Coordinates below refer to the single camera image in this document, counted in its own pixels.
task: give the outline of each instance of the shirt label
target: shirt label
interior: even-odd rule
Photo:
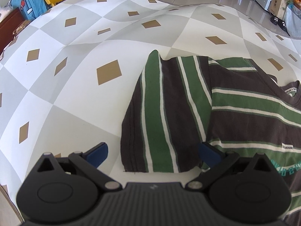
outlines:
[[[291,88],[285,90],[285,92],[288,94],[288,93],[290,93],[290,92],[297,92],[297,90],[298,90],[297,88],[291,87]]]
[[[282,149],[294,149],[293,145],[282,143]]]

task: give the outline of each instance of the metal screw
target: metal screw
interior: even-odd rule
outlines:
[[[120,183],[115,182],[115,181],[109,181],[109,182],[106,182],[106,184],[104,186],[107,189],[117,189],[120,187]]]
[[[188,183],[188,188],[190,189],[201,189],[203,184],[199,181],[191,181]]]

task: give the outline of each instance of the bed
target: bed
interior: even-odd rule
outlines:
[[[184,184],[201,172],[124,172],[121,123],[155,49],[163,59],[252,58],[279,86],[301,80],[301,41],[274,34],[231,7],[66,0],[28,25],[0,60],[0,184],[13,203],[43,152],[63,157],[100,142],[108,144],[109,155],[99,169],[122,185]]]

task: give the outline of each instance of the black slipper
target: black slipper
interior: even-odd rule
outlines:
[[[278,24],[278,18],[276,16],[272,16],[270,18],[270,21],[274,24],[274,25],[277,25]]]
[[[284,30],[285,32],[287,32],[287,30],[286,30],[286,24],[285,24],[285,22],[284,22],[282,19],[279,19],[279,20],[278,20],[278,25],[279,25],[279,27],[280,27],[282,30]]]

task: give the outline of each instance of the striped t-shirt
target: striped t-shirt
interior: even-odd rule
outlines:
[[[265,153],[292,193],[285,221],[301,226],[301,87],[279,87],[251,59],[162,60],[153,51],[122,123],[129,172],[184,172],[207,141],[240,156]]]

